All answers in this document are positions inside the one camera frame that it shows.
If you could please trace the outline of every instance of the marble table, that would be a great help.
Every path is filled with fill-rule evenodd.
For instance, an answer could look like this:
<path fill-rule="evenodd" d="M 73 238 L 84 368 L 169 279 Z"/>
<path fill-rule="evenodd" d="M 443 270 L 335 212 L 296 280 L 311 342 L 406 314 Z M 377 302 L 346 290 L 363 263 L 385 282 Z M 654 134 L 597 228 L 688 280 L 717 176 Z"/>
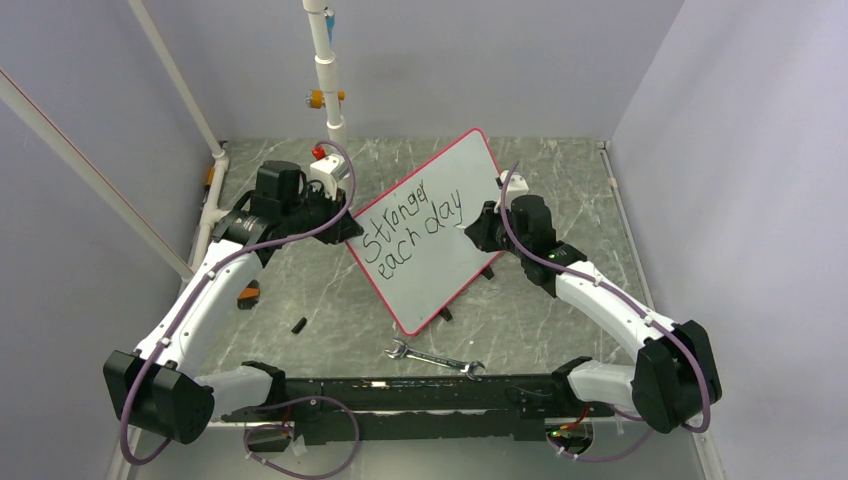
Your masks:
<path fill-rule="evenodd" d="M 358 210 L 453 138 L 359 138 L 349 141 L 359 180 Z M 253 188 L 266 160 L 307 165 L 315 139 L 244 140 L 227 145 L 232 161 L 221 193 L 230 207 Z M 560 238 L 595 262 L 612 281 L 644 300 L 637 270 L 595 142 L 590 139 L 491 138 L 502 168 L 521 160 L 532 193 L 545 198 Z M 576 308 L 530 284 L 516 258 L 503 255 L 492 280 L 475 280 L 450 305 L 453 320 L 437 317 L 414 348 L 460 360 L 480 360 L 488 374 L 549 373 L 589 355 L 631 364 L 615 340 Z M 392 360 L 383 349 L 403 336 L 344 246 L 305 240 L 275 253 L 259 275 L 261 299 L 233 309 L 201 374 L 259 360 L 289 377 L 451 375 L 414 360 Z M 308 324 L 291 333 L 301 317 Z"/>

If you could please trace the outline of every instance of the red cap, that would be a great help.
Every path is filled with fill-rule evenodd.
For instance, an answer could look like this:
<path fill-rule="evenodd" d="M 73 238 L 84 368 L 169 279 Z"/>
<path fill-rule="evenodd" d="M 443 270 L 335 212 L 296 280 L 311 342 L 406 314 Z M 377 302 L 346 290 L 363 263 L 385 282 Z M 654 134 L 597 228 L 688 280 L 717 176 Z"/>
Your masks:
<path fill-rule="evenodd" d="M 312 156 L 315 160 L 321 160 L 327 156 L 327 152 L 324 151 L 324 147 L 315 147 L 312 149 Z"/>

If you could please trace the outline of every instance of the white wall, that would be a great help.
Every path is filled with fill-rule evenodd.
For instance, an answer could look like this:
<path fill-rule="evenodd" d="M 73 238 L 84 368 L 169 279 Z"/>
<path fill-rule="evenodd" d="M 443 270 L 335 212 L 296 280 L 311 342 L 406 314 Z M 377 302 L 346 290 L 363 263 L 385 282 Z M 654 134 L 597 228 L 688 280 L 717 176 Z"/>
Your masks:
<path fill-rule="evenodd" d="M 848 476 L 848 3 L 687 0 L 615 136 L 660 307 L 713 342 L 729 478 Z"/>
<path fill-rule="evenodd" d="M 610 138 L 682 3 L 331 0 L 349 132 Z M 302 2 L 147 4 L 218 131 L 326 135 Z"/>
<path fill-rule="evenodd" d="M 6 1 L 0 66 L 177 252 L 208 150 L 122 2 Z M 98 479 L 118 421 L 103 381 L 177 275 L 0 103 L 0 476 Z"/>

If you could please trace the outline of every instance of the silver wrench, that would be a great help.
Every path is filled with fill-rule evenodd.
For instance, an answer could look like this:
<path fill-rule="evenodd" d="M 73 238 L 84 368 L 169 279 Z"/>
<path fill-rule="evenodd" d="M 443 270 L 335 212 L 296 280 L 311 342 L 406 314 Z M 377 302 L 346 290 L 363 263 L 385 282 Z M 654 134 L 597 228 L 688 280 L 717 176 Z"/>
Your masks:
<path fill-rule="evenodd" d="M 438 355 L 433 355 L 432 353 L 425 353 L 412 349 L 406 344 L 406 342 L 397 338 L 393 338 L 392 341 L 395 343 L 395 347 L 386 349 L 386 355 L 388 355 L 389 358 L 414 358 L 416 360 L 421 360 L 422 362 L 432 363 L 433 365 L 450 368 L 451 370 L 457 370 L 471 380 L 478 382 L 483 380 L 474 374 L 474 371 L 478 368 L 483 370 L 486 369 L 486 366 L 477 360 L 474 360 L 473 362 L 460 362 L 459 360 L 440 357 Z"/>

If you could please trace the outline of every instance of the white pole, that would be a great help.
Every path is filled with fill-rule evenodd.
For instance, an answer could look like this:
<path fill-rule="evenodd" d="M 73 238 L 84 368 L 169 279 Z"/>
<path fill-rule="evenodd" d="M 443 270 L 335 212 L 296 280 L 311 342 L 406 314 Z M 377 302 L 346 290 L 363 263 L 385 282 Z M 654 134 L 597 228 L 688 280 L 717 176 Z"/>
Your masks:
<path fill-rule="evenodd" d="M 55 151 L 121 218 L 136 231 L 184 279 L 193 272 L 144 218 L 106 180 L 106 177 L 59 130 L 15 82 L 0 69 L 0 99 Z"/>
<path fill-rule="evenodd" d="M 168 76 L 174 82 L 177 92 L 183 99 L 186 108 L 188 108 L 191 117 L 194 119 L 194 123 L 197 124 L 197 128 L 200 130 L 201 135 L 203 135 L 203 139 L 209 145 L 209 150 L 212 151 L 212 157 L 215 159 L 215 171 L 212 176 L 212 183 L 209 186 L 209 194 L 206 196 L 206 203 L 203 204 L 203 211 L 200 214 L 197 241 L 191 260 L 191 268 L 196 271 L 200 267 L 200 264 L 203 263 L 203 257 L 206 256 L 206 248 L 209 245 L 209 235 L 212 232 L 212 228 L 225 213 L 218 208 L 218 197 L 221 193 L 221 186 L 224 183 L 224 174 L 230 165 L 230 159 L 227 157 L 224 149 L 218 144 L 218 139 L 212 133 L 209 122 L 206 121 L 206 117 L 200 111 L 200 107 L 191 94 L 188 84 L 186 84 L 179 68 L 177 68 L 176 62 L 174 62 L 174 57 L 171 56 L 171 52 L 168 51 L 168 47 L 165 45 L 165 40 L 162 39 L 162 35 L 159 33 L 159 29 L 156 28 L 156 24 L 153 23 L 153 18 L 150 17 L 150 12 L 144 5 L 144 1 L 128 1 L 138 23 L 141 24 L 141 28 L 147 35 L 147 39 L 150 41 L 156 54 L 159 55 L 159 60 L 165 66 L 165 71 L 168 72 Z"/>
<path fill-rule="evenodd" d="M 309 14 L 312 43 L 315 44 L 315 69 L 318 72 L 318 88 L 324 96 L 327 109 L 327 133 L 330 140 L 347 147 L 347 127 L 339 105 L 339 76 L 336 55 L 330 48 L 330 34 L 324 18 L 326 0 L 303 0 L 303 8 Z"/>

